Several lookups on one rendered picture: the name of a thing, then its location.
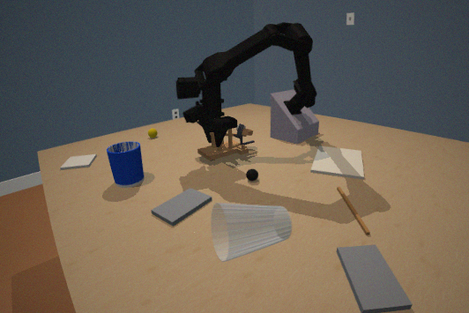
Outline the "black ball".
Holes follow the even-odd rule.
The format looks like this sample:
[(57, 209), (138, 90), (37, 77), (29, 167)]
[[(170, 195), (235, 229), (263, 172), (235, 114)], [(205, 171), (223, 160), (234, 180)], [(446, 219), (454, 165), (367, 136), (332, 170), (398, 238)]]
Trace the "black ball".
[(258, 178), (258, 172), (255, 169), (250, 169), (246, 176), (249, 181), (254, 181)]

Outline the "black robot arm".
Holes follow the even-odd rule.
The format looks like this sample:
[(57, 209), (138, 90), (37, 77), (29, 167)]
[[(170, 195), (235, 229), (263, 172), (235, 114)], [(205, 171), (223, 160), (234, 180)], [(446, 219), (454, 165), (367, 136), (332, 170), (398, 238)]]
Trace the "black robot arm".
[[(220, 83), (227, 80), (233, 70), (251, 57), (266, 50), (271, 45), (294, 52), (298, 79), (294, 82), (296, 94), (290, 101), (284, 101), (292, 115), (300, 115), (303, 107), (315, 105), (316, 90), (310, 79), (309, 52), (313, 40), (301, 24), (279, 23), (264, 26), (263, 30), (251, 35), (235, 47), (208, 56), (195, 70), (194, 78), (178, 78), (176, 81), (177, 99), (220, 96)], [(205, 75), (204, 75), (205, 73)], [(205, 79), (206, 78), (206, 79)], [(209, 108), (202, 101), (182, 112), (187, 123), (210, 115)]]

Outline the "blue cup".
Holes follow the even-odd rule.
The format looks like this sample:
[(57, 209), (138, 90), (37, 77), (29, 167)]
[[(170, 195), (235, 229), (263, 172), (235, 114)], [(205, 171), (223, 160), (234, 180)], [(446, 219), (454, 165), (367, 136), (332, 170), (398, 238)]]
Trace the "blue cup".
[(138, 142), (113, 144), (107, 148), (107, 152), (117, 187), (131, 188), (145, 180)]

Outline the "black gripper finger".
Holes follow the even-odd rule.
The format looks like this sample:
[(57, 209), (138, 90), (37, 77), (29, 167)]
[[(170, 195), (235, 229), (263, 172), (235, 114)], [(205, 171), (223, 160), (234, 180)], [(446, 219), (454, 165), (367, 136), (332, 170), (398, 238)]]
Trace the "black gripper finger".
[(201, 123), (201, 122), (197, 122), (197, 123), (203, 127), (208, 143), (211, 143), (212, 140), (211, 140), (210, 132), (213, 132), (213, 131), (210, 128), (213, 127), (213, 122), (210, 121), (210, 122), (205, 122), (205, 123)]
[(214, 127), (211, 127), (210, 129), (214, 132), (216, 146), (220, 147), (222, 140), (227, 133), (227, 130), (216, 130), (214, 129)]

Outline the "cream flat square pad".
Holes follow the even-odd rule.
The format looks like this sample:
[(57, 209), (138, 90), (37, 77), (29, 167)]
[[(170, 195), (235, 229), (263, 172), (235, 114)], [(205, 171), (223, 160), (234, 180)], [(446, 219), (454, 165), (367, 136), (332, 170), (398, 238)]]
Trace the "cream flat square pad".
[(319, 146), (310, 173), (363, 179), (361, 151)]

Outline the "beige flat square plate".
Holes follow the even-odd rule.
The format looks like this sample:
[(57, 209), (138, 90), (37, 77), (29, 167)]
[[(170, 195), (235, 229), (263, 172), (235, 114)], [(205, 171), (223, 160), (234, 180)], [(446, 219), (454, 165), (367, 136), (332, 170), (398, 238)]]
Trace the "beige flat square plate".
[(74, 169), (74, 168), (89, 168), (92, 162), (95, 160), (96, 154), (89, 154), (83, 156), (71, 156), (61, 167), (63, 169)]

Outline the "brown wooden rod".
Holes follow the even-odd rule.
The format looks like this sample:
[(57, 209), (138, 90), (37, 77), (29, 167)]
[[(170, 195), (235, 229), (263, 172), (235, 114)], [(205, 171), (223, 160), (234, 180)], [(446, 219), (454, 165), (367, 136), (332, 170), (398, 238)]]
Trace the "brown wooden rod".
[(346, 205), (348, 206), (348, 208), (350, 209), (350, 211), (352, 212), (354, 217), (357, 219), (357, 221), (358, 221), (359, 225), (361, 226), (361, 229), (363, 230), (365, 235), (369, 235), (370, 232), (369, 232), (368, 228), (366, 227), (365, 223), (363, 223), (363, 220), (361, 219), (359, 214), (355, 211), (354, 206), (351, 205), (351, 202), (347, 199), (347, 196), (345, 195), (345, 193), (343, 192), (341, 187), (337, 187), (337, 190), (339, 191), (339, 195), (343, 198), (343, 200), (345, 201)]

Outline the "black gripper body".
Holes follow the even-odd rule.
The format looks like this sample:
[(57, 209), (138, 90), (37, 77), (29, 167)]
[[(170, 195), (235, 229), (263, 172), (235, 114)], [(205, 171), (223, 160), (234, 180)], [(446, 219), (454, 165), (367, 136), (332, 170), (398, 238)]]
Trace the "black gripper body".
[[(216, 130), (229, 130), (237, 128), (237, 120), (231, 116), (224, 116), (225, 113), (221, 112), (221, 102), (224, 102), (224, 99), (221, 99), (221, 96), (217, 97), (202, 97), (199, 100), (200, 103), (205, 101), (205, 104), (209, 108), (210, 115), (208, 117), (202, 117), (198, 119), (199, 122), (213, 122), (213, 127)], [(223, 117), (221, 117), (223, 116)]]

